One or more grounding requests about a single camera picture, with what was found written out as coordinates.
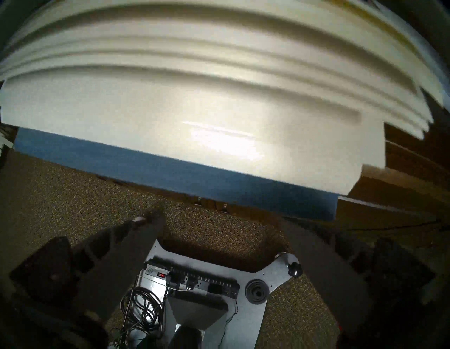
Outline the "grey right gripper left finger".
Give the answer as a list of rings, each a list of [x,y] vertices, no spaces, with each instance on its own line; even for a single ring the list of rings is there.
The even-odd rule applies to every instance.
[[[164,214],[102,229],[76,246],[57,236],[11,272],[14,301],[37,317],[76,319],[86,313],[105,322],[141,271],[159,235]]]

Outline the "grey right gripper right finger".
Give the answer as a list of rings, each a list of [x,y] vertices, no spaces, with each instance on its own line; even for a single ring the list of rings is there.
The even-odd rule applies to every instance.
[[[346,336],[398,336],[421,313],[421,293],[435,273],[388,238],[374,246],[334,228],[281,218],[302,271]]]

